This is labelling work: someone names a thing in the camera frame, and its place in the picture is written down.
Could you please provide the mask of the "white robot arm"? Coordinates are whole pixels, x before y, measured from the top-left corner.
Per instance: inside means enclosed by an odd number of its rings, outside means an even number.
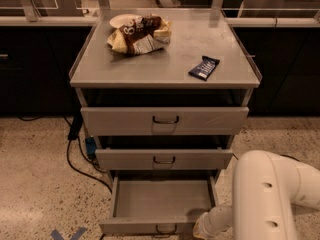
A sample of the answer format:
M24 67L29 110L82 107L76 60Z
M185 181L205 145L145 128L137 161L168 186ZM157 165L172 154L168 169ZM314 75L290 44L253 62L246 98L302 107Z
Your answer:
M234 240L298 240L294 205L320 209L320 170L268 151L249 151L233 172L232 203L203 213L193 235L213 240L232 228Z

